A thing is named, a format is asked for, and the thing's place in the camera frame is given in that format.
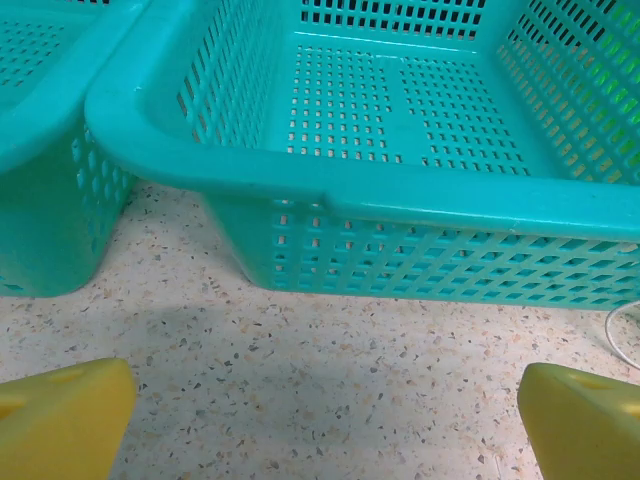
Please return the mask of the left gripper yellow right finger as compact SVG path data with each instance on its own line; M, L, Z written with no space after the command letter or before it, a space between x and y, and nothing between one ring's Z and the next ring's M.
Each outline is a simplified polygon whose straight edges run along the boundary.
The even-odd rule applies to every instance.
M637 385L533 363L517 401L543 478L639 478Z

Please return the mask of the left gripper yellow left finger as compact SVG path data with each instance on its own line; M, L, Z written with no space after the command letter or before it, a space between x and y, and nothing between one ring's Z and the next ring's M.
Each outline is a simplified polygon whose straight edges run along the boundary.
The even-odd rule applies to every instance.
M1 477L106 479L135 401L120 358L2 383Z

